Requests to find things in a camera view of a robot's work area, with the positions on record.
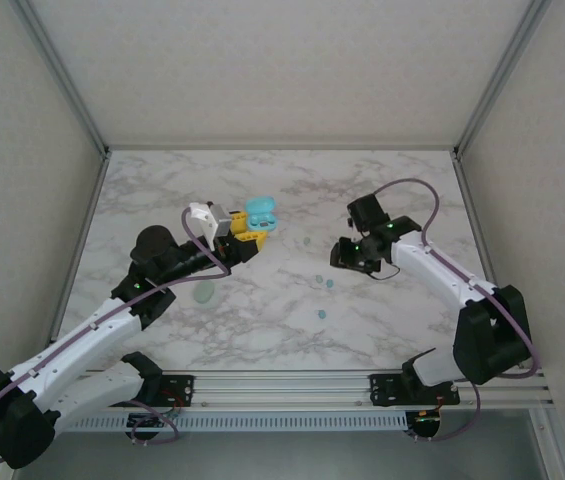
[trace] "marble surface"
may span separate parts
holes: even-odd
[[[273,195],[279,228],[260,254],[216,281],[205,305],[193,300],[194,283],[175,287],[178,299],[158,321],[93,368],[135,350],[163,369],[397,368],[425,349],[448,345],[455,319],[408,274],[377,282],[329,266],[337,239],[355,236],[347,203],[401,177],[438,189],[442,208],[430,237],[482,275],[447,152],[115,152],[60,334],[90,315],[126,274],[129,252],[146,226],[165,225],[184,242],[179,218],[190,202],[212,200],[237,210],[250,197]],[[417,185],[393,187],[380,202],[391,216],[406,214],[420,224],[432,208],[430,194]],[[387,266],[382,274],[391,271]]]

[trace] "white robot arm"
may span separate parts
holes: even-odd
[[[452,348],[430,350],[402,366],[401,381],[413,404],[452,381],[482,385],[531,356],[524,300],[517,289],[498,288],[468,272],[434,248],[409,217],[391,219],[375,194],[353,201],[347,209],[349,225],[362,239],[341,237],[331,250],[332,266],[371,274],[386,261],[416,277],[457,315]]]
[[[191,233],[188,213],[200,221],[203,236]],[[246,226],[234,224],[218,205],[191,204],[182,222],[191,237],[188,242],[178,245],[162,226],[144,229],[131,251],[129,273],[111,298],[43,352],[7,373],[0,370],[0,455],[10,467],[28,465],[88,413],[132,399],[151,402],[162,371],[139,352],[97,375],[78,377],[111,347],[160,317],[175,300],[169,286],[227,276],[232,267],[255,256],[264,242],[265,235],[246,233]],[[213,266],[222,273],[190,277]]]

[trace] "white panel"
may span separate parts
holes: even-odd
[[[464,164],[498,280],[524,293],[565,422],[565,1],[549,8]]]
[[[98,156],[44,61],[0,0],[0,368],[40,348]]]
[[[109,144],[452,145],[528,0],[36,0]]]
[[[482,275],[448,152],[114,152],[61,334],[126,275],[129,252],[147,226],[164,225],[181,243],[187,237],[179,215],[191,202],[211,200],[231,211],[271,195],[279,225],[256,258],[215,281],[206,304],[194,300],[193,283],[174,287],[177,301],[164,315],[93,368],[135,350],[162,369],[399,368],[417,353],[448,346],[457,319],[420,281],[405,272],[377,282],[329,265],[337,239],[355,235],[346,205],[401,177],[435,185],[442,203],[431,240]],[[398,185],[380,202],[390,215],[409,215],[421,225],[433,207],[420,186]],[[380,275],[391,273],[387,265]]]

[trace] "purple cable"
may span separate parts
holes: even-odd
[[[186,223],[186,216],[191,212],[191,209],[189,207],[185,208],[182,211],[182,215],[181,215],[181,220],[182,220],[182,227],[184,228],[184,231],[186,232],[186,234],[189,236],[189,238],[191,239],[191,241],[193,242],[193,244],[198,247],[198,249],[204,253],[209,260],[211,260],[220,270],[222,270],[222,273],[217,273],[217,274],[213,274],[213,275],[200,275],[198,277],[185,277],[185,278],[179,278],[177,280],[173,280],[171,282],[167,282],[164,283],[162,285],[158,285],[157,287],[152,288],[151,290],[148,290],[146,292],[144,292],[141,295],[138,295],[137,297],[133,298],[132,300],[129,300],[128,302],[126,302],[123,305],[120,305],[118,307],[115,307],[113,310],[105,313],[104,315],[102,315],[99,319],[95,320],[93,323],[97,326],[102,324],[103,322],[107,321],[108,319],[110,319],[111,317],[117,315],[118,313],[126,310],[129,307],[132,307],[133,305],[135,305],[138,302],[141,302],[142,300],[144,300],[145,298],[153,295],[154,293],[157,293],[161,290],[164,290],[165,288],[171,287],[173,285],[177,285],[180,283],[186,283],[186,282],[193,282],[193,281],[198,281],[198,280],[217,280],[220,278],[224,278],[227,277],[229,275],[229,270],[222,264],[222,262],[220,262],[220,260],[218,260],[217,258],[215,258],[215,256],[213,255],[213,253],[211,253],[211,251],[206,248],[204,246],[204,244],[202,244],[202,242],[200,242],[195,235],[193,234],[193,232],[191,231],[191,228],[189,228],[188,224]],[[49,362],[51,362],[53,359],[55,359],[58,355],[60,355],[63,351],[65,351],[67,348],[69,348],[71,345],[73,345],[75,342],[77,342],[80,338],[82,338],[84,335],[86,335],[87,333],[89,333],[90,331],[92,331],[91,326],[87,326],[84,329],[80,330],[78,333],[76,333],[75,335],[73,335],[70,339],[68,339],[65,343],[63,343],[62,345],[60,345],[56,350],[54,350],[53,352],[51,352],[47,357],[45,357],[44,359],[40,360],[40,363],[38,363],[35,367],[33,367],[31,370],[33,370],[34,372],[39,372],[40,370],[42,370],[46,365],[49,364]],[[22,382],[24,382],[25,380],[27,380],[28,378],[30,378],[30,374],[29,373],[25,373],[24,375],[22,375],[20,378],[13,380],[12,383],[10,383],[9,385],[7,385],[6,387],[4,387],[2,390],[0,390],[0,400],[2,400],[2,398],[4,398],[6,396],[6,394],[8,394],[11,390],[15,389],[17,386],[19,386]],[[147,410],[149,410],[150,407],[148,407],[148,405],[144,406],[144,404],[140,405],[142,406],[142,408],[147,408]]]
[[[452,263],[448,262],[444,257],[442,257],[442,255],[440,255],[438,252],[436,252],[431,247],[431,245],[429,244],[429,241],[427,239],[426,235],[427,235],[427,232],[429,230],[429,227],[431,226],[431,224],[433,223],[433,220],[435,220],[435,217],[438,215],[438,212],[440,211],[440,196],[438,195],[438,192],[435,190],[435,188],[433,188],[433,185],[431,185],[428,182],[425,182],[424,180],[420,180],[419,178],[400,178],[398,180],[394,180],[392,182],[389,182],[389,183],[382,185],[380,188],[375,190],[373,192],[373,194],[377,195],[378,193],[382,192],[383,190],[385,190],[389,187],[392,187],[393,185],[398,185],[400,183],[418,183],[420,185],[425,186],[433,194],[433,199],[434,199],[433,212],[431,212],[431,216],[429,217],[429,219],[424,224],[424,227],[422,227],[422,235],[421,235],[422,244],[424,246],[431,248],[429,250],[429,252],[438,262],[440,262],[447,269],[449,269],[451,272],[453,272],[455,275],[457,275],[459,278],[461,278],[464,282],[469,283],[471,281],[471,279],[468,276],[466,276],[462,271],[458,270]],[[475,288],[475,290],[478,293],[483,295],[484,298],[486,298],[489,302],[491,302],[491,304],[502,314],[502,316],[506,319],[506,321],[509,322],[509,324],[511,325],[513,330],[515,330],[515,333],[524,342],[524,345],[526,346],[526,348],[531,353],[531,357],[533,359],[533,364],[531,365],[531,368],[528,371],[526,371],[524,373],[503,373],[503,374],[499,375],[499,377],[501,377],[501,378],[512,378],[512,379],[522,379],[522,378],[532,377],[533,375],[535,375],[535,373],[538,371],[538,368],[540,367],[540,356],[539,356],[538,351],[535,348],[535,346],[531,343],[531,340],[529,339],[527,334],[524,332],[524,330],[522,330],[520,325],[518,325],[518,322],[515,321],[515,319],[511,316],[511,314],[506,311],[506,309],[502,306],[502,304],[500,302],[498,302],[489,292],[487,292],[484,288],[482,288],[480,285],[477,285],[477,284],[475,284],[473,286],[473,288]],[[440,441],[443,441],[443,440],[449,440],[451,438],[457,437],[458,435],[466,432],[469,428],[471,428],[473,425],[475,425],[475,423],[477,422],[477,420],[480,416],[480,410],[481,410],[482,402],[481,402],[481,399],[480,399],[480,392],[478,391],[478,387],[473,382],[471,382],[471,386],[473,387],[473,391],[475,392],[475,398],[476,398],[475,413],[474,413],[473,417],[471,418],[471,420],[466,425],[457,429],[454,432],[448,433],[446,435],[441,435],[439,437],[428,437],[427,438],[428,441],[430,441],[430,442],[440,442]]]
[[[156,417],[159,418],[160,420],[162,420],[164,423],[166,423],[169,427],[171,427],[173,429],[174,434],[173,434],[172,437],[166,438],[164,440],[145,440],[143,442],[144,446],[147,446],[147,445],[164,445],[165,443],[175,442],[179,438],[180,432],[178,432],[178,429],[175,426],[175,423],[173,423],[171,421],[171,419],[169,417],[167,417],[166,415],[164,415],[163,413],[160,413],[155,408],[150,407],[150,406],[146,405],[145,403],[138,402],[137,400],[128,400],[126,403],[131,403],[133,405],[141,407],[141,408],[145,409],[146,411],[148,411],[149,413],[153,414],[150,417],[146,417],[146,418],[143,418],[142,420],[135,422],[135,424],[133,425],[133,429],[131,430],[131,441],[133,443],[135,443],[135,441],[137,440],[135,438],[135,432],[140,427],[140,425],[142,425],[143,423],[151,420],[152,418],[156,418]]]

